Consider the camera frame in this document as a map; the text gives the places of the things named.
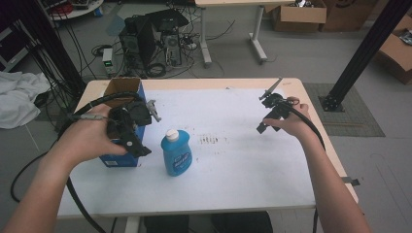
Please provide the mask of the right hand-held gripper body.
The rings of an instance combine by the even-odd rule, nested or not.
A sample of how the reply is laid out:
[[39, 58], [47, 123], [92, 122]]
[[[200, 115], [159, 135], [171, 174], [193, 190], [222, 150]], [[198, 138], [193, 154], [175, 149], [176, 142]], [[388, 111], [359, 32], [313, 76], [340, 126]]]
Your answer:
[[299, 101], [295, 98], [285, 99], [282, 95], [278, 93], [264, 94], [259, 98], [261, 104], [270, 110], [270, 112], [265, 116], [265, 118], [288, 118], [293, 105], [297, 105]]

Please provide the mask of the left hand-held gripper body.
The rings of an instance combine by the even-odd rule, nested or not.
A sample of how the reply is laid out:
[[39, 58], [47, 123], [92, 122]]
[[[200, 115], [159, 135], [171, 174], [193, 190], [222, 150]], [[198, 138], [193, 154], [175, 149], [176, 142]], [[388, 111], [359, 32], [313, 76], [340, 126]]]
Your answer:
[[135, 158], [146, 156], [152, 151], [142, 144], [136, 130], [152, 123], [152, 117], [146, 104], [135, 101], [117, 106], [109, 112], [107, 133]]

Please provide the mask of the blue cardboard box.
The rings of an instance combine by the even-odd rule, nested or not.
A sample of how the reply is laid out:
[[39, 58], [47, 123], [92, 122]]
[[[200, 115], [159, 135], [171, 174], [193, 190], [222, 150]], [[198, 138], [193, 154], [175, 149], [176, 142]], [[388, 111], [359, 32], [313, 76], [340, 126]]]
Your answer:
[[[139, 78], [114, 78], [111, 79], [106, 86], [106, 89], [100, 93], [100, 97], [120, 94], [124, 92], [132, 92], [137, 95], [138, 98], [133, 97], [113, 97], [111, 100], [105, 102], [111, 109], [121, 106], [126, 103], [142, 101], [145, 104], [146, 96], [144, 88]], [[137, 136], [143, 141], [144, 132], [146, 126], [141, 126], [136, 130]], [[111, 139], [113, 143], [120, 145], [120, 142], [115, 139]], [[135, 158], [131, 153], [127, 152], [125, 155], [113, 155], [105, 154], [101, 155], [100, 159], [107, 167], [136, 167], [138, 164], [138, 158]]]

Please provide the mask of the blue bottle with white cap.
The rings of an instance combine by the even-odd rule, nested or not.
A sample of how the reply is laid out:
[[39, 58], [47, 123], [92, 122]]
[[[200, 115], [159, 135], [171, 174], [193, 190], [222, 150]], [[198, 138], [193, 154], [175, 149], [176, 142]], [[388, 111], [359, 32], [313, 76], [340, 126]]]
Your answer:
[[184, 130], [169, 129], [161, 141], [163, 159], [167, 174], [177, 177], [183, 174], [192, 162], [189, 133]]

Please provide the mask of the person's right hand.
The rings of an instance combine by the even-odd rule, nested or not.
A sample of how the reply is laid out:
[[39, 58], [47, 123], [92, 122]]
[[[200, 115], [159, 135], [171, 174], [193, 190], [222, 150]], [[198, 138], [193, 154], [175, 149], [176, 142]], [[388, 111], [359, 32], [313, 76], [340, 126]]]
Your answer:
[[[304, 103], [300, 103], [297, 97], [288, 97], [289, 101], [292, 101], [292, 107], [303, 116], [310, 118], [309, 106]], [[303, 139], [317, 139], [316, 133], [295, 113], [291, 113], [286, 119], [274, 119], [265, 118], [262, 121], [265, 125], [279, 127], [285, 130], [290, 135], [293, 135], [298, 140]]]

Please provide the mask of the person's left hand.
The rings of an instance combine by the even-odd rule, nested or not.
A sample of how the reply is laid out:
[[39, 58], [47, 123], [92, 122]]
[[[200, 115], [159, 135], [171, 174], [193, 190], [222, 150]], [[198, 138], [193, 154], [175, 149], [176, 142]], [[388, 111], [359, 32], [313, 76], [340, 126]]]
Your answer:
[[102, 119], [80, 119], [73, 123], [51, 149], [56, 159], [66, 165], [78, 164], [104, 154], [125, 155], [126, 149], [114, 144], [107, 136], [110, 107], [100, 104], [92, 108], [91, 115]]

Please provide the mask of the black computer tower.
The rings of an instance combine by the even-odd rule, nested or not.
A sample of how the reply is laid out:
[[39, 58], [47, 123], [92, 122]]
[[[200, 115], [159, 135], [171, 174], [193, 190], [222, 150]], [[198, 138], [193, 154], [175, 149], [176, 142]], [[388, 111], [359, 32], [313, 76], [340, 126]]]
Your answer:
[[155, 37], [152, 24], [147, 16], [127, 17], [119, 34], [121, 48], [127, 63], [149, 68], [155, 53]]

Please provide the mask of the open computer case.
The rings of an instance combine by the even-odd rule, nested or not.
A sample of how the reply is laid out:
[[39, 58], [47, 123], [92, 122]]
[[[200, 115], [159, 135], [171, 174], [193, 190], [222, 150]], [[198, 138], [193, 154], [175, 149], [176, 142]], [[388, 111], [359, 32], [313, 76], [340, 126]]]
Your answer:
[[189, 21], [177, 10], [168, 9], [148, 14], [156, 32], [160, 33], [165, 62], [170, 66], [182, 64], [179, 28]]

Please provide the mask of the open cardboard box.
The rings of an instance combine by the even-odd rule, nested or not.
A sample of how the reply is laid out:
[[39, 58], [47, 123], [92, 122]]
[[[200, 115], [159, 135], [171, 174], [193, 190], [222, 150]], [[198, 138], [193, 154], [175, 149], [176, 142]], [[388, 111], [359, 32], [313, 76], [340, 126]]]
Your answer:
[[326, 23], [326, 5], [323, 0], [305, 0], [280, 5], [272, 11], [273, 29], [278, 32], [315, 33]]

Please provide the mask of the grey floor mat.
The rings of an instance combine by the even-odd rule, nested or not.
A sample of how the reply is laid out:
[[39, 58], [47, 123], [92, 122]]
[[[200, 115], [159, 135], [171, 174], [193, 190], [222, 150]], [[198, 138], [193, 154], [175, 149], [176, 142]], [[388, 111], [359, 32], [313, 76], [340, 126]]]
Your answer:
[[303, 85], [328, 136], [385, 137], [385, 133], [354, 87], [349, 90], [337, 110], [327, 112], [322, 107], [322, 100], [333, 88], [333, 83]]

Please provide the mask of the closed cardboard box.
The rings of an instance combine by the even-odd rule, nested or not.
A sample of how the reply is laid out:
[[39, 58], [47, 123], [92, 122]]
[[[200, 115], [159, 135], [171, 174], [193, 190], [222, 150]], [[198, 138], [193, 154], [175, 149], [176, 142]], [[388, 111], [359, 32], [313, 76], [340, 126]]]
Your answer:
[[323, 0], [326, 5], [326, 22], [322, 32], [359, 31], [379, 0]]

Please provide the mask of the white crumpled cloth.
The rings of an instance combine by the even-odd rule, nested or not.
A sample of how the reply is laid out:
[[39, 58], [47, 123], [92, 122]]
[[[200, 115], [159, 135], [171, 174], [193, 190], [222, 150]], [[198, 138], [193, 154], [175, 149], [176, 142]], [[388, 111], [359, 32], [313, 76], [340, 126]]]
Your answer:
[[0, 71], [0, 128], [13, 129], [36, 118], [41, 111], [34, 102], [50, 88], [43, 73]]

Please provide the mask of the round white table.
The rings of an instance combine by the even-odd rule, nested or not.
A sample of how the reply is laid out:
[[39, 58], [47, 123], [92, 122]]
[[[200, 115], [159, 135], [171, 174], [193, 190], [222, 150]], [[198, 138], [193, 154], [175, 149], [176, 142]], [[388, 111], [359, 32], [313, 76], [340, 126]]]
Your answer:
[[81, 17], [90, 13], [102, 15], [104, 0], [38, 0], [51, 20]]

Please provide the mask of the large cardboard box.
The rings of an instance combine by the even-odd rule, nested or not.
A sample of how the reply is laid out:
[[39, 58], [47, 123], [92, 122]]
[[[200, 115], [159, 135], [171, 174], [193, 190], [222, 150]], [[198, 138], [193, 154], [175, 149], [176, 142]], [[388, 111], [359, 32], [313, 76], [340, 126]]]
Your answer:
[[410, 30], [412, 16], [405, 15], [374, 57], [376, 63], [405, 85], [412, 85], [412, 45], [400, 36]]

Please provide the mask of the black aluminium post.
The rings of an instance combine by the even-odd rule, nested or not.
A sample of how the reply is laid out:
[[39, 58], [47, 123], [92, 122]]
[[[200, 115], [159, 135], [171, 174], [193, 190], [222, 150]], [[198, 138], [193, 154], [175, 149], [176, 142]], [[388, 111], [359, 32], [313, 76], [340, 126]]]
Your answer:
[[342, 109], [342, 102], [349, 90], [411, 7], [412, 0], [389, 0], [361, 41], [336, 84], [327, 96], [321, 96], [320, 102], [325, 112], [339, 112]]

